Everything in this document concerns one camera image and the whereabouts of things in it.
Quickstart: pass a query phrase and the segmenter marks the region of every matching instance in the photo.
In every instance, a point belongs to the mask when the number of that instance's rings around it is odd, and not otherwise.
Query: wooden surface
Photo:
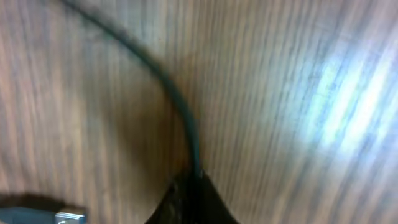
[[[172,72],[241,223],[398,223],[396,0],[91,0]],[[0,0],[0,191],[144,223],[186,166],[179,117],[56,1]]]

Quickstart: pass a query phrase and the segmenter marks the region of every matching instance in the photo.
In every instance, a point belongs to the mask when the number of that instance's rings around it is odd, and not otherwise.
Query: curved cable
[[[182,117],[183,125],[185,129],[185,135],[188,141],[188,147],[190,150],[191,160],[191,171],[195,177],[201,176],[201,165],[199,157],[199,140],[197,134],[197,128],[195,126],[195,120],[193,119],[192,113],[182,97],[181,93],[175,86],[174,82],[169,78],[169,74],[163,71],[160,65],[153,60],[145,51],[135,44],[135,41],[130,38],[123,30],[118,29],[109,19],[105,19],[99,11],[88,9],[81,3],[77,3],[77,0],[60,0],[70,9],[79,13],[84,19],[92,22],[101,28],[105,33],[117,40],[121,45],[125,46],[130,50],[137,58],[141,60],[145,65],[149,67],[153,75],[159,79],[164,90],[169,94],[172,103],[176,107],[178,113]]]

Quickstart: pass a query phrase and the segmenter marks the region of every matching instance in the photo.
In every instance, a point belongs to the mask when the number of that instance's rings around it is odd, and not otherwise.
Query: black cable
[[[102,15],[99,11],[89,9],[88,7],[82,5],[82,3],[77,3],[77,0],[61,0],[61,2],[63,2],[64,5],[68,6],[70,9],[73,9],[79,13],[87,21],[90,21],[99,28],[103,29],[104,32],[117,40],[121,45],[129,49],[144,64],[146,64],[152,71],[153,75],[159,79],[165,91],[169,94],[174,106],[177,108],[180,116],[182,117],[185,135],[190,150],[192,172],[195,177],[201,177],[199,140],[197,128],[195,126],[195,120],[193,119],[192,113],[189,110],[187,103],[175,86],[174,82],[169,78],[169,75],[163,71],[160,65],[156,63],[156,61],[153,60],[147,53],[145,53],[141,47],[135,44],[133,39],[131,39],[121,29],[118,29],[109,19],[105,19],[104,15]]]

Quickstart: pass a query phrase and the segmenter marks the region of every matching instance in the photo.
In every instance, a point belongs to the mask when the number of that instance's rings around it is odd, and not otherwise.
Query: brown wooden surface
[[[92,0],[187,97],[241,223],[398,223],[396,0]],[[56,1],[0,0],[0,191],[144,223],[186,165],[134,57]]]

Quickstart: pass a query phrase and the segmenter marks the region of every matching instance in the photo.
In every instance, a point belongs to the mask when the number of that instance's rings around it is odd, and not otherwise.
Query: thin wire
[[[195,177],[201,177],[201,165],[199,157],[199,140],[195,120],[192,113],[182,97],[181,93],[175,86],[174,82],[169,78],[169,74],[161,69],[160,65],[152,59],[150,55],[136,44],[136,41],[130,38],[123,30],[118,29],[109,19],[105,19],[104,15],[95,9],[77,3],[77,0],[60,0],[70,9],[79,13],[84,19],[97,25],[103,29],[105,33],[117,40],[121,45],[130,50],[137,58],[149,67],[153,75],[159,79],[164,90],[169,94],[172,103],[176,107],[178,113],[182,117],[185,129],[185,136],[188,141],[190,150],[191,171]]]

